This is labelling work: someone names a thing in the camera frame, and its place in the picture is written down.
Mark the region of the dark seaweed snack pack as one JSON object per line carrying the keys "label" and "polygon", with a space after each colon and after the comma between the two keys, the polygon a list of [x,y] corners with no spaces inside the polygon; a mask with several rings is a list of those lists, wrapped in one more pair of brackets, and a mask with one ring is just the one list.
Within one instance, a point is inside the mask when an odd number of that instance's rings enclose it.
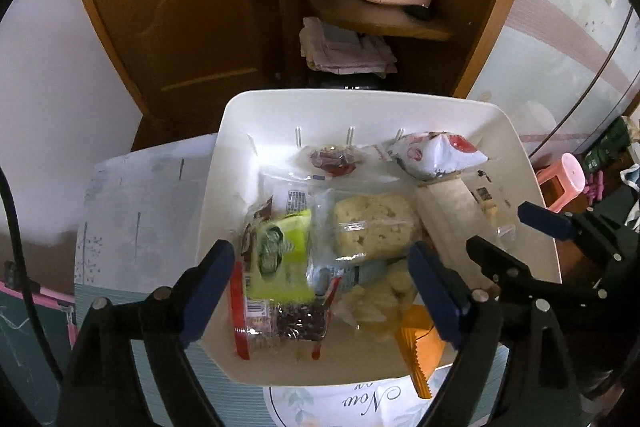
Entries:
{"label": "dark seaweed snack pack", "polygon": [[276,332],[285,340],[320,341],[328,329],[328,309],[320,301],[278,303]]}

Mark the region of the wooden shelf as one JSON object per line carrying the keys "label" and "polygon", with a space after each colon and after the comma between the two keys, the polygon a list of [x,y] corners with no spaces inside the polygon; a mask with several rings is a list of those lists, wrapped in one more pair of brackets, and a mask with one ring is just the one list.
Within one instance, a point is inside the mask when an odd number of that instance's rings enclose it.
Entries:
{"label": "wooden shelf", "polygon": [[372,36],[446,41],[454,34],[440,20],[418,20],[401,6],[366,0],[308,0],[316,15],[327,24]]}

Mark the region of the brown wooden door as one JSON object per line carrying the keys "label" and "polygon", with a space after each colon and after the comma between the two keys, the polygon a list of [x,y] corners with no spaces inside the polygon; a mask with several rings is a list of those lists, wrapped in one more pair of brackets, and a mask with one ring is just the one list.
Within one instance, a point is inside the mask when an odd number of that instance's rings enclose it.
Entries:
{"label": "brown wooden door", "polygon": [[278,0],[81,0],[140,109],[134,147],[215,131],[224,106],[282,82]]}

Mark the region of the folded pink cloth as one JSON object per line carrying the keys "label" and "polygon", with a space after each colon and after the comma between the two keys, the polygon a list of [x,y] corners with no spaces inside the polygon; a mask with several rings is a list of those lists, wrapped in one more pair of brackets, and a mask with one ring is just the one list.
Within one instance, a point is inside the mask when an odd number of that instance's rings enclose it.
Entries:
{"label": "folded pink cloth", "polygon": [[318,17],[304,17],[299,31],[300,56],[315,72],[335,75],[397,72],[397,58],[381,37],[329,25]]}

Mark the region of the pink plastic stool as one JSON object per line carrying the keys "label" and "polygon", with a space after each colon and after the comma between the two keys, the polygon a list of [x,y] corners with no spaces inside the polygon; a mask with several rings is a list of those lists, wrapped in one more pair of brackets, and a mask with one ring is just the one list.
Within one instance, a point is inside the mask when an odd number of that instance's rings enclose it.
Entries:
{"label": "pink plastic stool", "polygon": [[554,182],[559,190],[556,199],[547,205],[550,211],[559,213],[567,204],[582,194],[586,177],[579,160],[571,153],[564,153],[558,160],[536,172],[539,186]]}

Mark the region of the green candy packet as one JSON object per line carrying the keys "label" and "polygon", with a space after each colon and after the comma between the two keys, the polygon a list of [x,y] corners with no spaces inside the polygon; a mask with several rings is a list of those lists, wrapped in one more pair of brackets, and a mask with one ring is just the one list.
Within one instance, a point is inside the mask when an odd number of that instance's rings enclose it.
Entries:
{"label": "green candy packet", "polygon": [[309,209],[258,225],[250,252],[246,295],[276,303],[306,303],[314,299],[307,281]]}

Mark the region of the small red candy packet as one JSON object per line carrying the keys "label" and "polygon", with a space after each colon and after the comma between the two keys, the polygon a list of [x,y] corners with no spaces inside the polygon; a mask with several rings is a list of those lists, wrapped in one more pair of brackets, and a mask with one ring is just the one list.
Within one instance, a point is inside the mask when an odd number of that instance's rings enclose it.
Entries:
{"label": "small red candy packet", "polygon": [[363,153],[351,145],[306,146],[299,157],[310,167],[332,178],[347,176],[363,163]]}

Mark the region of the orange snack packet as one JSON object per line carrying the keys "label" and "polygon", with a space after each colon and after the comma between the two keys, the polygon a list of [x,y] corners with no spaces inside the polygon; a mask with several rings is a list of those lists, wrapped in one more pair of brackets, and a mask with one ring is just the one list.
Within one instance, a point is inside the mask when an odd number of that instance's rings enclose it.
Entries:
{"label": "orange snack packet", "polygon": [[419,398],[433,398],[428,381],[439,365],[446,343],[440,338],[431,314],[413,303],[402,316],[395,339]]}

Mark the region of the yellow rice cracker pack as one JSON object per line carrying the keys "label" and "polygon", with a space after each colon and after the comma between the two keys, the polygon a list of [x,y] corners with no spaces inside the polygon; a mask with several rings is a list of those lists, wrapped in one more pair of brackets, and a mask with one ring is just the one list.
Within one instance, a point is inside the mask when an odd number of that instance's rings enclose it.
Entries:
{"label": "yellow rice cracker pack", "polygon": [[372,269],[369,278],[338,296],[332,306],[334,317],[362,335],[378,341],[390,339],[418,293],[409,274],[408,261],[371,261],[358,267],[364,268]]}

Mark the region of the green plant bag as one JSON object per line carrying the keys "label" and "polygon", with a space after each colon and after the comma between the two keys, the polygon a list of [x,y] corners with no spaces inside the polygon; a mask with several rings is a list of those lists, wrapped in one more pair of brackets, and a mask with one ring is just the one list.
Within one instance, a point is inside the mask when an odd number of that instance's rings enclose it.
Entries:
{"label": "green plant bag", "polygon": [[582,158],[585,173],[602,170],[630,145],[627,118],[617,117]]}

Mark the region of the clear wrapped cake pack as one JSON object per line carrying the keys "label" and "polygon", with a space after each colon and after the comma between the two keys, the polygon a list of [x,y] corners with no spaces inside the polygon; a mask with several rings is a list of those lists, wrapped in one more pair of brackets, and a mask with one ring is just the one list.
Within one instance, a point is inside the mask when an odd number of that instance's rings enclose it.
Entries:
{"label": "clear wrapped cake pack", "polygon": [[311,254],[324,265],[401,258],[424,236],[413,201],[400,192],[326,190],[311,202]]}

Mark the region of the blue white cloth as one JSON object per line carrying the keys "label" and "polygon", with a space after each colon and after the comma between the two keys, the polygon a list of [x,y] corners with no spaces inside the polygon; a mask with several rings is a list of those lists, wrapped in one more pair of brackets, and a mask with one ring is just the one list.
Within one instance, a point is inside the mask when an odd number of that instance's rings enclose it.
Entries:
{"label": "blue white cloth", "polygon": [[635,232],[639,232],[640,230],[639,176],[640,166],[638,164],[634,164],[631,167],[620,172],[620,179],[622,180],[623,184],[625,184],[626,187],[629,188],[632,194],[632,199],[634,200],[634,203],[632,204],[625,220],[625,225],[627,225],[628,228],[631,228],[631,230],[634,230]]}

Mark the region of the red-edged cracker snack pack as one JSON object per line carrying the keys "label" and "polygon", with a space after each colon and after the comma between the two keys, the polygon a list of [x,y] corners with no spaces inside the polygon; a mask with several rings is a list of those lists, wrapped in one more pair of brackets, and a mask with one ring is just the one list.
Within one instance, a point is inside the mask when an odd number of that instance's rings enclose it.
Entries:
{"label": "red-edged cracker snack pack", "polygon": [[[331,307],[340,287],[342,277],[332,277],[326,292],[311,301],[320,301],[328,309],[328,329],[332,317]],[[311,360],[318,361],[321,358],[323,340],[285,340],[276,332],[276,311],[274,307],[278,303],[271,300],[250,299],[246,295],[248,276],[244,273],[241,262],[235,263],[235,268],[230,282],[230,312],[233,329],[233,339],[236,355],[250,361],[257,357],[259,352],[280,352],[285,348],[293,347],[299,351],[310,350]]]}

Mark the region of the red white snack packet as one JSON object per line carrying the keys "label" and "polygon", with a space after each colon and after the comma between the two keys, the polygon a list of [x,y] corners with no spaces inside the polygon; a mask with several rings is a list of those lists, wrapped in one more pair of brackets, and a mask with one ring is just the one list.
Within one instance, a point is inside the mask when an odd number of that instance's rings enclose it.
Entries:
{"label": "red white snack packet", "polygon": [[404,135],[387,154],[413,178],[428,181],[484,165],[488,157],[463,135],[423,132]]}

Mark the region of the green chalkboard pink frame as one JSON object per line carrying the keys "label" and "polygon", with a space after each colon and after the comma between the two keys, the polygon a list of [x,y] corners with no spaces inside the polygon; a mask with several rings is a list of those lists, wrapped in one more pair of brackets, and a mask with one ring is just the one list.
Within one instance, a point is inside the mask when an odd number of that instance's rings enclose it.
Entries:
{"label": "green chalkboard pink frame", "polygon": [[[43,287],[34,303],[58,367],[65,371],[77,336],[75,299]],[[1,368],[38,423],[54,426],[60,386],[41,352],[22,294],[6,285],[1,287]]]}

